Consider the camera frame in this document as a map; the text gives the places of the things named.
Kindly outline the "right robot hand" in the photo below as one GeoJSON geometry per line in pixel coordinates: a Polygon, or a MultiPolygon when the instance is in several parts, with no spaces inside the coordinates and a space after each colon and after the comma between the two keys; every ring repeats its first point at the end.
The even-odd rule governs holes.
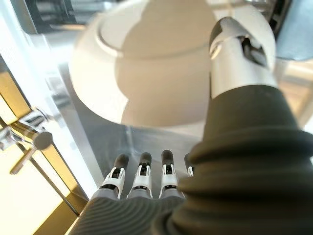
{"type": "Polygon", "coordinates": [[[276,87],[262,44],[232,17],[209,41],[209,108],[193,175],[163,199],[111,199],[100,189],[73,235],[310,235],[313,136],[276,87]]]}

